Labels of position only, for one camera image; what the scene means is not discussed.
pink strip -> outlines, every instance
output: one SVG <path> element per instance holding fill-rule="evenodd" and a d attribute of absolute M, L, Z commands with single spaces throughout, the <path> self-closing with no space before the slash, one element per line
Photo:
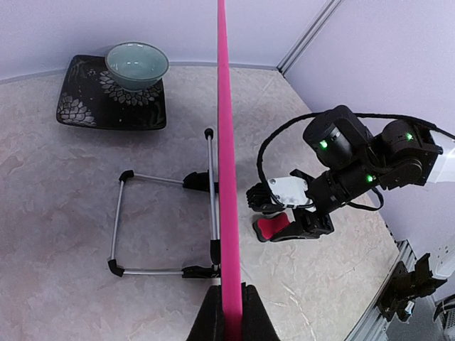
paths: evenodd
<path fill-rule="evenodd" d="M 218 0 L 218 165 L 225 341 L 241 341 L 242 277 L 225 0 Z"/>

wall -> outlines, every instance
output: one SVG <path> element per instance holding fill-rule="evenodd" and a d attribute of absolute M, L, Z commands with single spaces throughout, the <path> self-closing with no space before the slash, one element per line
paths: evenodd
<path fill-rule="evenodd" d="M 287 79 L 314 111 L 347 104 L 421 117 L 453 133 L 454 17 L 453 1 L 345 0 Z M 371 126 L 379 132 L 384 123 Z M 455 183 L 408 186 L 385 199 L 383 217 L 417 256 L 455 234 Z M 436 298 L 454 292 L 451 278 Z"/>
<path fill-rule="evenodd" d="M 275 67 L 324 0 L 227 0 L 232 63 Z M 65 68 L 139 40 L 171 61 L 216 61 L 216 1 L 0 0 L 0 80 Z"/>

square black plate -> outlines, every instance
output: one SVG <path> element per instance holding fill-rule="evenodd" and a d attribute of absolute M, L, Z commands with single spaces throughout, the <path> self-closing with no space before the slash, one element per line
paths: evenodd
<path fill-rule="evenodd" d="M 56 117 L 61 124 L 87 128 L 163 129 L 163 80 L 140 92 L 128 92 L 110 77 L 104 57 L 76 55 L 66 72 Z"/>

white table surface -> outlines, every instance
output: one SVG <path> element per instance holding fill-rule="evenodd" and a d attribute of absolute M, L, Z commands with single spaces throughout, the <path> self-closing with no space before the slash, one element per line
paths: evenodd
<path fill-rule="evenodd" d="M 379 214 L 337 210 L 319 240 L 260 243 L 245 191 L 257 151 L 309 109 L 274 71 L 232 69 L 242 279 L 254 284 L 285 340 L 343 340 L 398 254 Z M 165 76 L 168 126 L 118 132 L 63 126 L 55 108 L 63 75 L 0 85 L 0 340 L 185 340 L 210 284 L 125 276 L 107 269 L 126 169 L 183 179 L 207 169 L 203 131 L 216 127 L 216 69 L 173 67 Z M 270 177 L 323 166 L 304 143 L 306 123 L 264 156 Z M 358 202 L 370 204 L 363 196 Z M 205 193 L 127 184 L 117 260 L 127 267 L 208 265 Z"/>

teal bowl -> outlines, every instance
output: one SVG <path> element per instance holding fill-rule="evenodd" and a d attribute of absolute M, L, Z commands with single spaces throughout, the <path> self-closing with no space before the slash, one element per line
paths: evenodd
<path fill-rule="evenodd" d="M 158 82 L 169 69 L 166 55 L 144 43 L 123 43 L 106 56 L 112 78 L 126 91 L 138 92 Z"/>

